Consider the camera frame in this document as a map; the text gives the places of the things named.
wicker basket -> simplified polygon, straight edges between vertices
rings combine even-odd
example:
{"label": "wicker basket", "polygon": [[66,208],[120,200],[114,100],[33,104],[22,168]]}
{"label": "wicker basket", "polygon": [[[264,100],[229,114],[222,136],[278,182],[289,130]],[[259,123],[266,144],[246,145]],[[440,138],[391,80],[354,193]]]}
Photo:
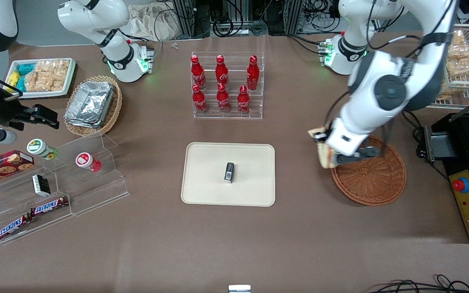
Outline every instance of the wicker basket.
{"label": "wicker basket", "polygon": [[75,135],[80,135],[80,136],[87,136],[91,135],[95,132],[100,131],[102,134],[110,131],[110,129],[113,127],[115,122],[117,122],[117,118],[119,117],[119,112],[121,111],[121,106],[123,105],[123,94],[121,93],[121,89],[119,88],[119,85],[115,80],[112,78],[109,78],[108,76],[96,76],[96,77],[90,77],[77,85],[76,89],[73,91],[72,95],[70,96],[70,100],[68,100],[68,105],[66,106],[66,109],[71,105],[71,102],[73,100],[73,97],[75,96],[75,93],[79,89],[79,87],[87,81],[95,81],[95,82],[108,82],[111,85],[114,86],[115,91],[113,92],[113,97],[112,97],[112,102],[110,104],[110,107],[108,108],[108,113],[106,113],[106,118],[104,118],[104,124],[100,128],[89,128],[89,127],[82,127],[82,126],[75,126],[72,124],[69,124],[65,120],[65,125],[67,126],[68,130],[70,130],[71,133]]}
{"label": "wicker basket", "polygon": [[[370,136],[369,143],[381,148],[383,142]],[[406,184],[406,169],[398,152],[389,144],[385,154],[368,160],[339,165],[331,170],[339,189],[355,202],[383,206],[396,200]]]}

brown table surface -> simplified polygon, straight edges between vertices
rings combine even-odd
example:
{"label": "brown table surface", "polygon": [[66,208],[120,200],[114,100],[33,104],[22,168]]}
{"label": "brown table surface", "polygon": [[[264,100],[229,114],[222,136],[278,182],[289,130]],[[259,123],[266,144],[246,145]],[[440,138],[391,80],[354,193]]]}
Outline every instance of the brown table surface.
{"label": "brown table surface", "polygon": [[[380,43],[392,36],[374,38]],[[316,55],[286,37],[180,41],[179,50],[170,44],[155,59],[153,74],[120,84],[124,104],[108,134],[119,144],[116,165],[131,195],[0,245],[0,292],[215,293],[251,284],[254,292],[364,293],[395,279],[434,284],[438,273],[469,283],[469,245],[450,186],[415,156],[407,122],[395,119],[390,140],[406,164],[404,193],[387,206],[361,206],[320,167],[307,135],[346,91],[347,77],[320,67]],[[401,55],[413,46],[401,41],[385,49]],[[263,120],[195,120],[192,51],[265,52]],[[76,84],[110,75],[94,45],[11,50],[11,59],[51,57],[76,60]],[[62,121],[66,101],[41,103]],[[446,113],[423,109],[417,115],[431,124]],[[53,146],[77,138],[63,124],[55,132],[26,125],[18,135],[14,145],[0,145],[0,154],[24,149],[35,137]],[[184,204],[184,154],[195,141],[274,146],[275,204]]]}

beige tray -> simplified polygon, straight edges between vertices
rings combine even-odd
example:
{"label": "beige tray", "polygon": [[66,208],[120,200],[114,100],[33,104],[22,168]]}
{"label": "beige tray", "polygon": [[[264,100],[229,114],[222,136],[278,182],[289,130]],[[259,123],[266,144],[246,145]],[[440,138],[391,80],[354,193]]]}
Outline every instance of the beige tray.
{"label": "beige tray", "polygon": [[[224,182],[234,163],[232,184]],[[272,206],[275,152],[269,144],[192,142],[186,149],[182,201],[224,206]]]}

clear acrylic shelf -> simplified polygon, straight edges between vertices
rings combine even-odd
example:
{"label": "clear acrylic shelf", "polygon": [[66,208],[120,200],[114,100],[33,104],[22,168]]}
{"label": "clear acrylic shelf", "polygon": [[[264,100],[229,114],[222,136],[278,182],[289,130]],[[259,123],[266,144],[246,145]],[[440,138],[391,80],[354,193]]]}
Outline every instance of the clear acrylic shelf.
{"label": "clear acrylic shelf", "polygon": [[[193,115],[197,119],[207,118],[227,118],[227,119],[262,119],[264,111],[264,72],[265,72],[265,58],[263,52],[192,52],[191,55],[197,55],[199,61],[204,68],[206,87],[202,90],[205,95],[208,111],[204,115],[197,113],[194,108],[191,96],[193,91],[190,87],[189,100],[193,105]],[[227,114],[220,113],[218,108],[218,101],[216,100],[216,92],[218,91],[218,83],[216,82],[216,56],[223,55],[225,65],[229,70],[229,105],[231,111]],[[238,113],[237,97],[240,93],[240,86],[247,85],[247,67],[249,66],[249,57],[256,55],[258,58],[258,68],[260,70],[258,86],[255,91],[248,91],[251,98],[251,108],[249,115],[240,115]],[[191,77],[191,85],[193,85],[193,76]]]}
{"label": "clear acrylic shelf", "polygon": [[[41,213],[10,235],[2,238],[0,244],[10,243],[26,235],[59,223],[69,217],[82,215],[105,204],[129,195],[124,176],[115,168],[110,149],[117,144],[108,136],[96,133],[81,137],[57,147],[54,160],[42,161],[42,167],[26,174],[18,173],[0,184],[0,229],[20,216],[42,204],[67,196],[69,206]],[[89,152],[101,162],[98,172],[77,167],[75,158],[81,152]],[[32,176],[39,174],[48,179],[52,195],[43,198],[34,192]]]}

white tray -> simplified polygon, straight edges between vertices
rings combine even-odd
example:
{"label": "white tray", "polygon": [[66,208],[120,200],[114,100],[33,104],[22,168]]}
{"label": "white tray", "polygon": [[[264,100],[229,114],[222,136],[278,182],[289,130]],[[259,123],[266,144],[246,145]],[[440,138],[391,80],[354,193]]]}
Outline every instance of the white tray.
{"label": "white tray", "polygon": [[[227,163],[233,182],[224,182]],[[223,206],[272,206],[275,152],[269,144],[192,142],[186,149],[182,201]]]}
{"label": "white tray", "polygon": [[10,65],[10,70],[8,70],[7,76],[5,78],[5,82],[8,83],[8,78],[10,74],[17,70],[17,67],[21,64],[30,64],[30,63],[37,63],[38,61],[54,61],[55,59],[60,59],[64,61],[69,61],[70,64],[68,65],[68,72],[66,73],[65,83],[63,85],[62,91],[54,91],[54,92],[24,92],[23,96],[21,96],[20,100],[28,100],[28,99],[37,99],[37,98],[50,98],[53,96],[60,96],[65,95],[68,93],[70,89],[71,80],[73,77],[73,73],[75,71],[75,61],[72,58],[52,58],[52,59],[30,59],[30,60],[16,60],[12,61]]}

